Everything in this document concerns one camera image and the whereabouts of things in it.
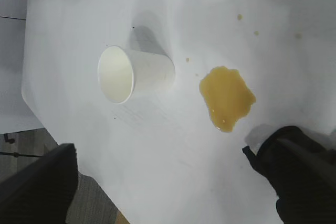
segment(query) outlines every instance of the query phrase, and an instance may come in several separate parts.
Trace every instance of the gray carpet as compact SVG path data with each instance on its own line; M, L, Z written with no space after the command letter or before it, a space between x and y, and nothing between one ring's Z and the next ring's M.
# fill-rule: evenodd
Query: gray carpet
M45 129L11 133L9 137L14 138L15 143L5 143L4 136L0 135L1 152L44 155L57 146ZM0 155L0 182L36 159L33 157L15 158ZM78 189L69 208L66 222L68 224L113 224L117 212L118 209L96 181L89 176L79 174Z

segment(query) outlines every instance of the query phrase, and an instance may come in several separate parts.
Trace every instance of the spilled liquid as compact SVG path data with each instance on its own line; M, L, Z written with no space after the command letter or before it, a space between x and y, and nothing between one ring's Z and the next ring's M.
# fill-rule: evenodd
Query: spilled liquid
M199 90L214 125L231 132L236 122L246 116L257 101L237 69L216 67L200 82Z

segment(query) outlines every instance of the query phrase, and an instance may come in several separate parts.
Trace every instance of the cup rim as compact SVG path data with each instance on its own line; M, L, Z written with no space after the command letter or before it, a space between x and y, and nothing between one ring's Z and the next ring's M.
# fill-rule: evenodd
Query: cup rim
M132 69L132 87L131 87L131 91L130 91L130 94L128 95L128 97L127 97L125 100L121 101L121 102L116 102L116 101L113 100L112 98L108 97L108 96L105 94L105 92L103 91L103 89L101 88L101 81L100 81L100 64L101 64L101 56L104 54L104 52L105 52L106 50L108 50L108 49L110 49L110 48L112 48L112 47L113 47L113 48L117 47L118 49L122 50L122 52L123 52L123 53L125 54L125 56L127 57L128 62L129 62L130 66L131 66L131 69ZM97 75L98 75L98 83L99 83L100 90L103 92L104 96L105 96L109 101L111 101L112 103L114 103L114 104L116 104L116 105L126 103L126 102L131 98L131 96L133 95L134 86L135 86L135 82L134 82L134 68L133 68L133 64L132 64L132 61L131 61L129 55L127 54L127 52L125 52L125 50L124 50L122 47L120 47L120 46L110 46L110 47L106 48L106 49L101 53L101 55L100 55L100 57L99 57L99 61L98 61Z

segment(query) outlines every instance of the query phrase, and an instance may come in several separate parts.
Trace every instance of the paper cup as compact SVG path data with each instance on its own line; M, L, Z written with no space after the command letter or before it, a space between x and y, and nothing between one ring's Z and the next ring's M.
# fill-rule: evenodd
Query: paper cup
M98 63L98 80L105 96L115 104L169 87L175 79L173 62L165 55L107 48Z

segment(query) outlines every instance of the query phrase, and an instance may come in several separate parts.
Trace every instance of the table surface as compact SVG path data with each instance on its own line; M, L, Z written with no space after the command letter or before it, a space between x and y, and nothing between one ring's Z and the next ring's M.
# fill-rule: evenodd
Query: table surface
M282 223L241 148L283 125L334 130L335 3L28 0L23 97L132 224ZM109 102L97 64L111 45L167 54L173 87ZM232 133L213 126L198 89L216 66L238 69L257 98Z

